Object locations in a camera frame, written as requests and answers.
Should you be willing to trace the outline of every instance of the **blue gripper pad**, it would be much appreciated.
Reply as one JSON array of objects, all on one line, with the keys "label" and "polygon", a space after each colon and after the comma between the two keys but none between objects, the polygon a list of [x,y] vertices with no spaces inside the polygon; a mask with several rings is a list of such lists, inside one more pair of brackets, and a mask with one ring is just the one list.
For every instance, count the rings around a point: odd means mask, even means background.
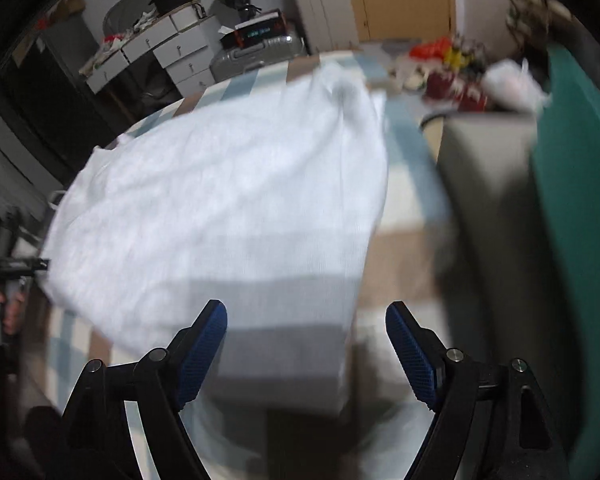
[{"label": "blue gripper pad", "polygon": [[386,333],[394,346],[398,359],[400,359],[400,364],[407,375],[416,399],[424,402],[430,410],[433,410],[438,400],[434,367],[394,304],[387,307],[384,322]]},{"label": "blue gripper pad", "polygon": [[[198,317],[201,320],[204,311]],[[200,334],[194,341],[178,371],[178,389],[176,402],[181,410],[184,405],[198,395],[202,381],[209,371],[211,362],[218,352],[220,343],[226,333],[227,315],[224,304],[216,302],[216,306],[200,328]]]}]

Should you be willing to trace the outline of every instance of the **human hand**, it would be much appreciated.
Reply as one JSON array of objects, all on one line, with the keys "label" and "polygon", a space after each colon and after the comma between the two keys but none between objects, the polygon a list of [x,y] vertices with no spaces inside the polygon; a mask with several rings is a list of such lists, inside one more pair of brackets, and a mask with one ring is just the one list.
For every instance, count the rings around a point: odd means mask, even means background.
[{"label": "human hand", "polygon": [[[0,303],[4,301],[4,294],[0,292]],[[18,331],[20,311],[22,310],[23,302],[24,294],[18,292],[4,310],[4,320],[2,321],[2,325],[5,333],[8,335],[13,335]]]}]

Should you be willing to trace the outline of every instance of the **gray case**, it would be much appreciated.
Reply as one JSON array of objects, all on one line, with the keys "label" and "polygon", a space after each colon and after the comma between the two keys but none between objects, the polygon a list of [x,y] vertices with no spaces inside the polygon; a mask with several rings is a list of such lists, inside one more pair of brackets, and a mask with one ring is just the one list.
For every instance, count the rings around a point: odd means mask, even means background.
[{"label": "gray case", "polygon": [[263,40],[247,48],[232,48],[216,54],[211,73],[217,83],[256,68],[306,56],[304,41],[291,31],[284,36]]}]

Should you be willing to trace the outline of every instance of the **metal screw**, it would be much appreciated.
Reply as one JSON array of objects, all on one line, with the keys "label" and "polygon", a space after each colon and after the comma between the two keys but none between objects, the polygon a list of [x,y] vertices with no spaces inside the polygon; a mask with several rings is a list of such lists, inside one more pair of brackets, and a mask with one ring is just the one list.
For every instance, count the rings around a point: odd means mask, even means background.
[{"label": "metal screw", "polygon": [[517,372],[526,371],[526,363],[522,359],[515,358],[511,361],[511,367]]},{"label": "metal screw", "polygon": [[89,361],[86,364],[84,369],[87,370],[89,373],[93,373],[93,372],[97,372],[98,370],[100,370],[101,366],[102,366],[102,361],[100,361],[100,359],[92,359],[91,361]]},{"label": "metal screw", "polygon": [[462,361],[462,359],[464,359],[464,354],[461,350],[458,350],[457,348],[450,348],[449,350],[447,350],[446,356],[455,363],[459,363],[460,361]]},{"label": "metal screw", "polygon": [[149,352],[151,361],[160,362],[167,357],[167,351],[164,348],[154,348]]}]

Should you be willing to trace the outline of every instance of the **bed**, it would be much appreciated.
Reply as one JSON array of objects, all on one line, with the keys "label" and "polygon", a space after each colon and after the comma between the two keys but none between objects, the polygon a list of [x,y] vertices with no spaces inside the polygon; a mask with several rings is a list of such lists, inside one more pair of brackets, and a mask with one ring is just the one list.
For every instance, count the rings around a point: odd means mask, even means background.
[{"label": "bed", "polygon": [[[223,81],[139,121],[116,145],[200,107],[284,85],[336,62],[382,86],[388,74],[357,52],[300,57]],[[381,222],[366,255],[349,348],[350,402],[337,418],[260,410],[205,396],[204,387],[181,418],[213,479],[403,478],[432,420],[408,385],[384,331],[384,310],[395,300],[451,346],[447,312],[436,276],[454,253],[456,229],[446,193],[414,113],[399,95],[386,104],[389,176]],[[138,355],[112,345],[97,328],[61,305],[41,303],[27,312],[23,366],[36,389],[60,412],[86,362],[107,365]],[[126,411],[142,476],[158,475],[138,409]]]}]

